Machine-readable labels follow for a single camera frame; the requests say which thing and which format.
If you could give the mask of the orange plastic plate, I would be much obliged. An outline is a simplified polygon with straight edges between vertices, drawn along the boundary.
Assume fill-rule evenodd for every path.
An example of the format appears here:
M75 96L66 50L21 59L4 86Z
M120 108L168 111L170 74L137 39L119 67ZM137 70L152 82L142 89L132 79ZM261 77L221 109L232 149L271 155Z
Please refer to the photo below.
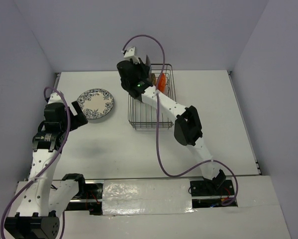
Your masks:
M167 84L167 78L166 75L164 73L162 73L161 79L159 80L159 82L157 82L156 86L157 89L161 92L164 93L165 88L166 88L166 84Z

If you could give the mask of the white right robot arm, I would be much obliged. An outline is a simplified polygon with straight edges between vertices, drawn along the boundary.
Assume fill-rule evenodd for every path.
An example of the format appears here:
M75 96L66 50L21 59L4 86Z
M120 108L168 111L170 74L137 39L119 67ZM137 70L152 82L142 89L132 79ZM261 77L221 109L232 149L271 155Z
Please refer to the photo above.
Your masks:
M128 94L143 104L149 105L156 110L156 152L163 173L169 177L177 178L184 176L195 168L200 168L202 177L206 180L206 189L216 195L223 189L226 180L222 169L217 169L217 162L205 145L202 125L197 109L194 106L183 106L169 98L157 89L157 86L149 81L151 69L142 61L135 64L132 60L123 60L117 63L121 86ZM197 165L183 173L172 175L163 167L159 152L159 116L163 115L174 125L174 138L182 146L187 147Z

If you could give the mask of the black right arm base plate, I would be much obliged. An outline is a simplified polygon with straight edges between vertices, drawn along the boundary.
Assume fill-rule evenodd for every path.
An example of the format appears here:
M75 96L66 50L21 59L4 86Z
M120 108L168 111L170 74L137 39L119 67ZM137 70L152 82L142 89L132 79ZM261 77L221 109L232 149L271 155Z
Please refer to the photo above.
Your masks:
M218 188L204 180L190 181L189 192L193 197L208 197L208 196L234 196L235 191L231 180L225 180Z

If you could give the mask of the white plate blue floral rim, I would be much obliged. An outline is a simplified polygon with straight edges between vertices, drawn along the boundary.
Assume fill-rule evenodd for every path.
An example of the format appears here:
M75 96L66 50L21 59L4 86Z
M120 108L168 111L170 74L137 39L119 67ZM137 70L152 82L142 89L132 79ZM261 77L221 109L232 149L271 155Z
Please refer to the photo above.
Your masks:
M107 116L114 107L113 95L105 89L90 89L77 98L87 120L99 120Z

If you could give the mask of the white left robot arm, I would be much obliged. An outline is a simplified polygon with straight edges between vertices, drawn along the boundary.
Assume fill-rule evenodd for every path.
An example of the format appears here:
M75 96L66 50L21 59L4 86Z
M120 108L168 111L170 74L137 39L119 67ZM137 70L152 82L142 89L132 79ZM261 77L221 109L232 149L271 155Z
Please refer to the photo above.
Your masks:
M87 119L78 102L72 102L74 115L63 93L52 88L45 98L45 120L32 140L32 165L28 181L6 206L0 222L0 236L8 232L15 239L62 238L65 227L64 211L73 197L86 195L82 174L66 174L62 184L51 193L57 163L69 133L86 125Z

